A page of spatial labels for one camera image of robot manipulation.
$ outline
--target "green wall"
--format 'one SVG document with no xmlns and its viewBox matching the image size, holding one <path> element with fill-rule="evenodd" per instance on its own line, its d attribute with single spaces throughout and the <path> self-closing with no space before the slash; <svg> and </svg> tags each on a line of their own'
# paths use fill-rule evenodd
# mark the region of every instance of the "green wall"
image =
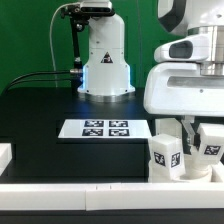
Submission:
<svg viewBox="0 0 224 224">
<path fill-rule="evenodd" d="M 22 74 L 53 70 L 49 46 L 50 21 L 55 10 L 66 3 L 69 1 L 0 1 L 0 92 L 7 83 Z M 149 70 L 156 64 L 153 59 L 154 50 L 177 37 L 167 34 L 159 25 L 157 0 L 112 0 L 112 3 L 126 24 L 125 58 L 131 66 L 131 82 L 136 87 L 144 87 Z M 79 39 L 81 56 L 86 62 L 88 30 L 81 33 Z M 53 44 L 57 69 L 72 68 L 73 52 L 68 18 L 62 20 L 57 16 Z M 53 85 L 41 83 L 41 86 Z M 60 83 L 59 86 L 66 85 L 68 83 Z"/>
</svg>

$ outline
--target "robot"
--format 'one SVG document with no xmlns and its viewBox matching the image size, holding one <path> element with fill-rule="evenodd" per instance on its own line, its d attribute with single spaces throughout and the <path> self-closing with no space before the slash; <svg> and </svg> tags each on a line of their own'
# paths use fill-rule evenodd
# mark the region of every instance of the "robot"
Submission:
<svg viewBox="0 0 224 224">
<path fill-rule="evenodd" d="M 200 124 L 197 134 L 191 126 L 195 116 L 224 116 L 223 12 L 222 0 L 158 1 L 158 20 L 164 29 L 186 37 L 156 49 L 154 57 L 159 64 L 148 75 L 144 95 L 148 113 L 183 116 L 192 166 L 201 173 L 208 170 L 209 165 L 217 164 L 224 152 L 224 125 Z M 165 157 L 171 162 L 173 159 L 172 155 L 162 155 L 157 148 L 165 148 L 164 152 L 168 152 L 170 142 L 177 148 L 177 141 L 168 136 L 152 138 L 152 152 L 154 149 L 155 152 L 151 157 L 155 162 L 151 167 L 154 170 L 156 165 L 158 167 L 158 158 L 163 158 L 163 164 Z M 175 153 L 182 157 L 178 159 L 178 165 L 181 165 L 184 155 L 180 144 L 178 147 L 179 152 Z M 178 174 L 177 166 L 172 168 L 176 171 L 171 173 Z M 166 175 L 177 178 L 175 174 Z"/>
<path fill-rule="evenodd" d="M 82 78 L 81 98 L 116 102 L 133 97 L 130 66 L 124 59 L 124 22 L 109 0 L 83 0 L 62 9 L 70 17 L 74 45 L 73 75 Z M 78 32 L 89 26 L 89 60 L 82 66 Z"/>
</svg>

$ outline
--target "black logo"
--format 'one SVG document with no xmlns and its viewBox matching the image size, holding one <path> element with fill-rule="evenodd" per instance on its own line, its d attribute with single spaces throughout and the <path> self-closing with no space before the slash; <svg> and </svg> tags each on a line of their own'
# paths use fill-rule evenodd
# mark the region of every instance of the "black logo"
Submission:
<svg viewBox="0 0 224 224">
<path fill-rule="evenodd" d="M 210 156 L 216 156 L 218 155 L 219 151 L 221 149 L 221 146 L 212 146 L 208 145 L 205 149 L 205 155 L 210 155 Z"/>
<path fill-rule="evenodd" d="M 161 166 L 166 166 L 165 157 L 157 152 L 154 152 L 155 162 Z"/>
<path fill-rule="evenodd" d="M 110 54 L 107 52 L 103 58 L 103 60 L 101 61 L 101 63 L 113 63 Z"/>
<path fill-rule="evenodd" d="M 171 167 L 175 167 L 180 165 L 180 152 L 177 154 L 172 155 Z"/>
</svg>

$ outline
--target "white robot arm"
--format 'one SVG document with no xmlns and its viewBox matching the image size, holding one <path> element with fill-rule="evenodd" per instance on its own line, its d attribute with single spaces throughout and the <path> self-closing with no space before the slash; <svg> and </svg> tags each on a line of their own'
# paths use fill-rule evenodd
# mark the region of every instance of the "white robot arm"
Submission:
<svg viewBox="0 0 224 224">
<path fill-rule="evenodd" d="M 66 8 L 70 17 L 75 52 L 74 73 L 83 71 L 81 98 L 98 102 L 116 102 L 133 97 L 130 66 L 124 59 L 124 22 L 115 14 L 109 0 L 83 0 Z M 89 26 L 89 60 L 80 65 L 77 32 Z"/>
</svg>

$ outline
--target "white robot body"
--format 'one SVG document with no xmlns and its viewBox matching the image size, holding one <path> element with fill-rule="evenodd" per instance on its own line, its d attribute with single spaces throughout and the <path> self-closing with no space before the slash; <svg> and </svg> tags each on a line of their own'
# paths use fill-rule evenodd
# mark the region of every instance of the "white robot body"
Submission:
<svg viewBox="0 0 224 224">
<path fill-rule="evenodd" d="M 224 2 L 160 0 L 158 8 L 167 31 L 189 36 L 156 49 L 155 60 L 164 63 L 149 73 L 145 109 L 152 114 L 224 116 Z"/>
<path fill-rule="evenodd" d="M 135 92 L 130 85 L 130 66 L 124 59 L 124 22 L 120 16 L 90 19 L 89 51 L 83 85 L 78 89 L 81 97 L 116 101 Z"/>
</svg>

